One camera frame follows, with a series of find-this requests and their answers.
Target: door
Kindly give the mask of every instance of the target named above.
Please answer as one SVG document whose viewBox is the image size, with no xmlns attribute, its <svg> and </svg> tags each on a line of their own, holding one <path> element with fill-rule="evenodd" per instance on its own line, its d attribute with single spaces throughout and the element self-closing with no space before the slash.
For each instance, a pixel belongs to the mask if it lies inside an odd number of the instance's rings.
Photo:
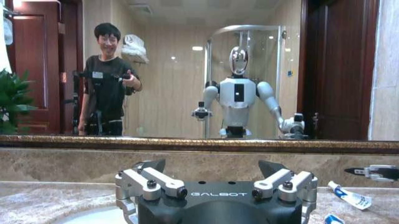
<svg viewBox="0 0 399 224">
<path fill-rule="evenodd" d="M 29 133 L 60 133 L 59 97 L 59 4 L 21 2 L 13 8 L 21 15 L 13 17 L 15 42 L 9 57 L 19 75 L 28 71 L 33 106 L 28 124 Z"/>
<path fill-rule="evenodd" d="M 298 109 L 314 138 L 367 139 L 378 5 L 378 0 L 308 0 Z"/>
<path fill-rule="evenodd" d="M 77 70 L 77 6 L 72 1 L 63 1 L 61 30 L 59 34 L 59 61 L 60 61 L 60 132 L 72 134 L 75 105 L 73 71 Z"/>
</svg>

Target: wall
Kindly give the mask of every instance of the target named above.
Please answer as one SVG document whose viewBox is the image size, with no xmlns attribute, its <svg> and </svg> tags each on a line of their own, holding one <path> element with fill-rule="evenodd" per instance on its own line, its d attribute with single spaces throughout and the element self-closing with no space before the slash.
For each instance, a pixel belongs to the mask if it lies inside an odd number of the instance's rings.
<svg viewBox="0 0 399 224">
<path fill-rule="evenodd" d="M 143 81 L 141 130 L 131 135 L 200 138 L 203 123 L 191 117 L 204 88 L 203 46 L 211 30 L 196 26 L 147 24 L 143 40 L 149 64 L 139 67 Z"/>
<path fill-rule="evenodd" d="M 111 21 L 111 2 L 113 1 L 83 0 L 84 62 L 91 55 L 101 53 L 95 39 L 95 27 L 101 22 Z"/>
<path fill-rule="evenodd" d="M 283 40 L 280 61 L 279 103 L 283 117 L 287 119 L 296 112 L 298 70 L 299 70 L 299 34 L 300 34 L 302 1 L 282 0 L 274 13 L 266 20 L 267 25 L 286 27 L 287 39 Z"/>
<path fill-rule="evenodd" d="M 399 1 L 380 0 L 368 140 L 399 140 Z"/>
</svg>

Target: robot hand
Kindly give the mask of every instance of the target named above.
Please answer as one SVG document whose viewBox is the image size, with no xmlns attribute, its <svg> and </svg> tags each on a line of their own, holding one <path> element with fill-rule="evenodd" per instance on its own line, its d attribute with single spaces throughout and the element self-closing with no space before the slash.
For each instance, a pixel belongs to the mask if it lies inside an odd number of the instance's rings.
<svg viewBox="0 0 399 224">
<path fill-rule="evenodd" d="M 212 117 L 212 112 L 204 108 L 204 102 L 199 102 L 199 107 L 192 111 L 191 115 L 198 118 L 199 121 L 204 121 L 206 117 Z"/>
<path fill-rule="evenodd" d="M 282 131 L 284 139 L 307 139 L 304 135 L 304 116 L 302 113 L 295 113 L 294 117 L 286 119 L 282 123 Z"/>
</svg>

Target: countertop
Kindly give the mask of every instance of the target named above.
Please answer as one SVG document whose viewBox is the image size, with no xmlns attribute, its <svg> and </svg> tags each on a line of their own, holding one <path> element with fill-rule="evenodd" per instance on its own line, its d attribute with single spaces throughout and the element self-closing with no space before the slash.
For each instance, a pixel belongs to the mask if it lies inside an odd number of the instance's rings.
<svg viewBox="0 0 399 224">
<path fill-rule="evenodd" d="M 372 206 L 360 211 L 339 199 L 328 188 L 319 188 L 318 208 L 310 224 L 323 224 L 335 214 L 346 224 L 398 224 L 399 189 L 346 188 L 372 197 Z M 113 184 L 63 182 L 0 182 L 0 223 L 47 224 L 71 214 L 112 206 Z"/>
</svg>

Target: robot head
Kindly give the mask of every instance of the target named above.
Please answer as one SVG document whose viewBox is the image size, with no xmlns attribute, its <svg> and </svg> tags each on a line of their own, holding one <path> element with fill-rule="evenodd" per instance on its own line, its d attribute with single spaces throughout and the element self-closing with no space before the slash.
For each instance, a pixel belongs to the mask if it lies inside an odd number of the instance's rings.
<svg viewBox="0 0 399 224">
<path fill-rule="evenodd" d="M 230 69 L 235 75 L 244 75 L 248 65 L 248 52 L 243 47 L 234 47 L 230 53 Z"/>
</svg>

